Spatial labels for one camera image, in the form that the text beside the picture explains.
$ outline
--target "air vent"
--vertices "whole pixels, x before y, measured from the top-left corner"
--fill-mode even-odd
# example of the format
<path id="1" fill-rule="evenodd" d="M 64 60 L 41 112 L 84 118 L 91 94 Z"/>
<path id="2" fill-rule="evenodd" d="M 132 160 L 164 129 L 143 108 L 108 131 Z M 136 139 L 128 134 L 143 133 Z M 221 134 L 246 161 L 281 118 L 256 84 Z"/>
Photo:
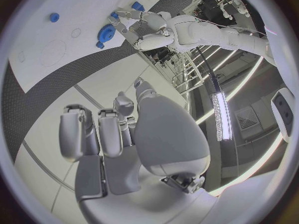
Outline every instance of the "air vent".
<path id="1" fill-rule="evenodd" d="M 257 115 L 250 106 L 235 111 L 235 116 L 241 131 L 256 126 L 260 123 Z"/>

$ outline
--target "blue plastic part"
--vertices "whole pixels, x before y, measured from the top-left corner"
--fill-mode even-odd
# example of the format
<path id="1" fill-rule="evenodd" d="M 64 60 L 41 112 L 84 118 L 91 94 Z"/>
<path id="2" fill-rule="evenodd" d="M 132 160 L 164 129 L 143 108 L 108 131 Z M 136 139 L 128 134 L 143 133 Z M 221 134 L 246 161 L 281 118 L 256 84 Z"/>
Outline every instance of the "blue plastic part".
<path id="1" fill-rule="evenodd" d="M 101 49 L 103 49 L 105 47 L 104 44 L 100 41 L 97 42 L 96 46 Z"/>
<path id="2" fill-rule="evenodd" d="M 50 15 L 50 21 L 51 22 L 57 22 L 59 20 L 59 14 L 58 13 L 52 13 Z"/>
<path id="3" fill-rule="evenodd" d="M 132 5 L 132 8 L 137 11 L 145 11 L 145 8 L 137 1 Z"/>
<path id="4" fill-rule="evenodd" d="M 111 15 L 110 15 L 110 16 L 114 17 L 115 19 L 119 18 L 118 14 L 117 14 L 117 13 L 115 13 L 115 12 L 111 13 Z"/>
<path id="5" fill-rule="evenodd" d="M 98 40 L 102 43 L 109 41 L 115 34 L 115 28 L 112 24 L 107 24 L 101 28 L 98 33 Z"/>

